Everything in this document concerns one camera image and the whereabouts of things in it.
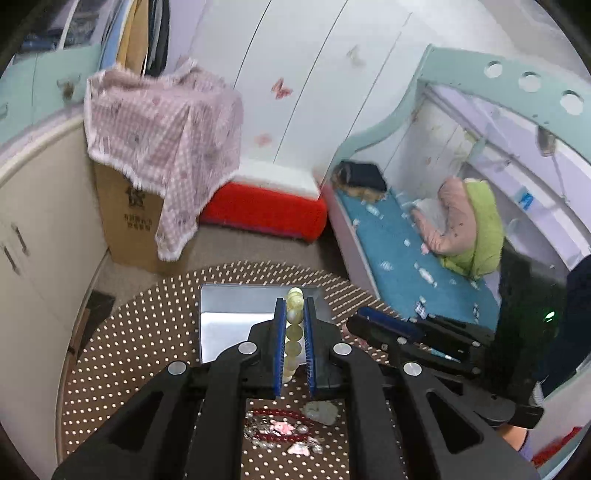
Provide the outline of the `right hand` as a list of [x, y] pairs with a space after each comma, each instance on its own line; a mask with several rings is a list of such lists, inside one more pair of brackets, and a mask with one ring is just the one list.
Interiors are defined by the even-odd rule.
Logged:
[[499, 427], [496, 432], [517, 451], [522, 449], [528, 438], [526, 428], [508, 424]]

